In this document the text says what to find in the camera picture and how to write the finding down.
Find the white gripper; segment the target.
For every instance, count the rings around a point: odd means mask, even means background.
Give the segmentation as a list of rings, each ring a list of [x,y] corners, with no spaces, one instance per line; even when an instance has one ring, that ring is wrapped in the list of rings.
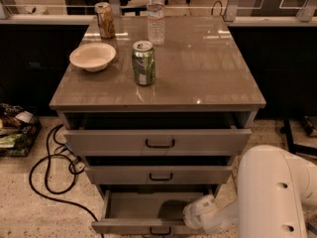
[[[214,196],[212,194],[204,195],[184,207],[182,211],[183,221],[188,227],[199,229],[202,227],[200,217],[216,209],[217,206]]]

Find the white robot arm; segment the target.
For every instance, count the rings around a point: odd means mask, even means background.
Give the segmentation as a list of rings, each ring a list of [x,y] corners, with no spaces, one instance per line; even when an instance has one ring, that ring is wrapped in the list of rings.
[[[305,205],[317,205],[317,166],[260,145],[240,160],[236,200],[219,208],[212,195],[203,196],[184,207],[183,220],[208,234],[235,227],[238,238],[308,238]]]

